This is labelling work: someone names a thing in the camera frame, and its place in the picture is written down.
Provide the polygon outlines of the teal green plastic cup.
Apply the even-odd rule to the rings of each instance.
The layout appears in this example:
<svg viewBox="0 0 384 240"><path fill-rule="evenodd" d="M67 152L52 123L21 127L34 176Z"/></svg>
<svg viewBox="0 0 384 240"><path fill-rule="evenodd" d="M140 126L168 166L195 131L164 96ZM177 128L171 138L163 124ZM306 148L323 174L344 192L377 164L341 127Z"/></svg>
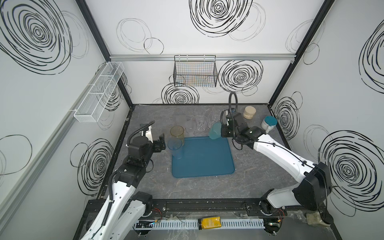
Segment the teal green plastic cup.
<svg viewBox="0 0 384 240"><path fill-rule="evenodd" d="M222 137L221 128L222 128L222 124L220 122L214 123L209 132L209 138L212 140L221 138Z"/></svg>

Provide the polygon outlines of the light blue plastic cup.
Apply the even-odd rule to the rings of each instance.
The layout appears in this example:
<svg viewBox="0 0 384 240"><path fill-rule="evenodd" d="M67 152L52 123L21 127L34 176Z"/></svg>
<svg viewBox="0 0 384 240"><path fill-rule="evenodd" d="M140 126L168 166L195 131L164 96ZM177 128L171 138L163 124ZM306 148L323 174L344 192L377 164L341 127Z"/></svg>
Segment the light blue plastic cup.
<svg viewBox="0 0 384 240"><path fill-rule="evenodd" d="M184 155L183 142L178 138L172 137L168 140L168 149L170 150L171 155L174 159L179 160Z"/></svg>

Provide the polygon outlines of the teal plastic tray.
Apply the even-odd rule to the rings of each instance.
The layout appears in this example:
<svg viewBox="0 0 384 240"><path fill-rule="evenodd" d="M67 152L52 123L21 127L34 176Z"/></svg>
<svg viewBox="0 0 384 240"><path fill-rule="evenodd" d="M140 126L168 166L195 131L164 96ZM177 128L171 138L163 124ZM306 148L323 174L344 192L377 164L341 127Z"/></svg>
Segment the teal plastic tray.
<svg viewBox="0 0 384 240"><path fill-rule="evenodd" d="M175 178L230 175L234 172L231 148L225 138L186 138L183 157L172 158L172 175Z"/></svg>

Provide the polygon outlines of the yellow transparent cup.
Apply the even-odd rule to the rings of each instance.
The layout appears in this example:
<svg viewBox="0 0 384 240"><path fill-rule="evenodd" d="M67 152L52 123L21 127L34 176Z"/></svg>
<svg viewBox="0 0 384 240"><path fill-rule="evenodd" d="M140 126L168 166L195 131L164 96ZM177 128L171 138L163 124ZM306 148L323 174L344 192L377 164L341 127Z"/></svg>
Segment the yellow transparent cup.
<svg viewBox="0 0 384 240"><path fill-rule="evenodd" d="M185 130L184 130L184 127L183 126L173 126L170 130L170 134L181 140L182 142L182 145L185 144Z"/></svg>

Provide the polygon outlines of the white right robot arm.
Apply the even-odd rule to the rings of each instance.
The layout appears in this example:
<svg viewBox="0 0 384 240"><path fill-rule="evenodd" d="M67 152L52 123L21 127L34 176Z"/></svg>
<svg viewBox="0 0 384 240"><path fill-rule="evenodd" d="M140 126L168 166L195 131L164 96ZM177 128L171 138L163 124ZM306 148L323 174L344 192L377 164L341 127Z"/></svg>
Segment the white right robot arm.
<svg viewBox="0 0 384 240"><path fill-rule="evenodd" d="M325 224L334 222L328 213L328 196L332 188L327 165L308 161L279 144L263 129L249 127L235 109L222 111L220 122L223 138L230 138L241 146L248 146L263 154L297 182L283 189L271 189L261 197L259 208L265 216L273 215L282 207L302 206L309 211L318 211Z"/></svg>

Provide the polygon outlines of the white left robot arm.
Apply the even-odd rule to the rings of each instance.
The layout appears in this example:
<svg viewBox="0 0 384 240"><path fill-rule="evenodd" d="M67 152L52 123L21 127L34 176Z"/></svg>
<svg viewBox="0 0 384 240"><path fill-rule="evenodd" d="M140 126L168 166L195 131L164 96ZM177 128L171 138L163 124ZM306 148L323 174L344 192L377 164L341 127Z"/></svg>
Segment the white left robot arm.
<svg viewBox="0 0 384 240"><path fill-rule="evenodd" d="M136 189L154 153L166 149L165 135L152 140L150 132L129 137L128 155L110 176L109 198L105 201L83 240L123 240L143 216L152 212L153 197Z"/></svg>

